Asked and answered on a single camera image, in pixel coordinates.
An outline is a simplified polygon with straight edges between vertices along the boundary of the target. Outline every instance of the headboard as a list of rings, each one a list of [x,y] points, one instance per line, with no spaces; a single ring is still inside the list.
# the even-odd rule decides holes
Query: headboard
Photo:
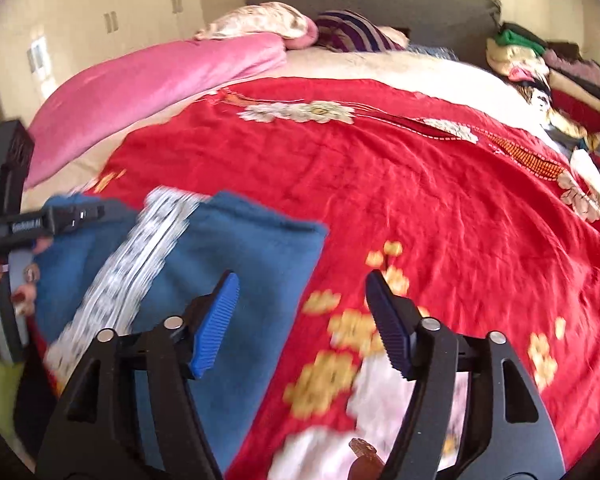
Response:
[[[468,63],[488,68],[486,38],[500,23],[499,0],[246,0],[247,5],[278,1],[315,19],[320,12],[350,9],[376,25],[408,28],[413,43],[446,46]]]

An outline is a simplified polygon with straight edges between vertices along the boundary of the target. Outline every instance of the pink blanket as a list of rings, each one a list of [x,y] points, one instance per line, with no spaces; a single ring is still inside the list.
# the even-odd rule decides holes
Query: pink blanket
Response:
[[[174,41],[92,66],[58,88],[30,124],[36,148],[26,187],[140,119],[285,59],[282,39],[264,32],[223,41]]]

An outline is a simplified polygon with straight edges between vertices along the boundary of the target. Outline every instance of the purple striped pillow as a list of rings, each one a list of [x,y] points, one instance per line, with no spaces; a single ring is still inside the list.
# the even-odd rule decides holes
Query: purple striped pillow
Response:
[[[391,52],[404,47],[386,37],[373,23],[352,10],[328,10],[315,20],[318,46],[333,52]]]

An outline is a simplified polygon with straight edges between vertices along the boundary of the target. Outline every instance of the stack of folded clothes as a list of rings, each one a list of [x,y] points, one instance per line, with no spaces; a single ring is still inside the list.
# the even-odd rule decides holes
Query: stack of folded clothes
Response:
[[[574,148],[600,150],[600,66],[577,44],[546,42],[516,23],[487,40],[487,62],[538,110],[549,136],[569,157]]]

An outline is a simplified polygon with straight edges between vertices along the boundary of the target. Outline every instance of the beige bedsheet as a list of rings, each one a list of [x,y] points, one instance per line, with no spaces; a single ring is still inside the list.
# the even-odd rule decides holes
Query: beige bedsheet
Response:
[[[559,152],[540,126],[537,113],[511,86],[471,65],[409,52],[336,54],[322,48],[309,48],[289,51],[285,66],[248,80],[283,76],[375,79],[397,89],[421,92],[475,108],[504,124],[528,131]],[[87,185],[98,176],[111,153],[130,132],[149,124],[167,122],[187,105],[214,90],[184,99],[101,140],[50,179],[25,192],[23,209],[40,208],[52,195]]]

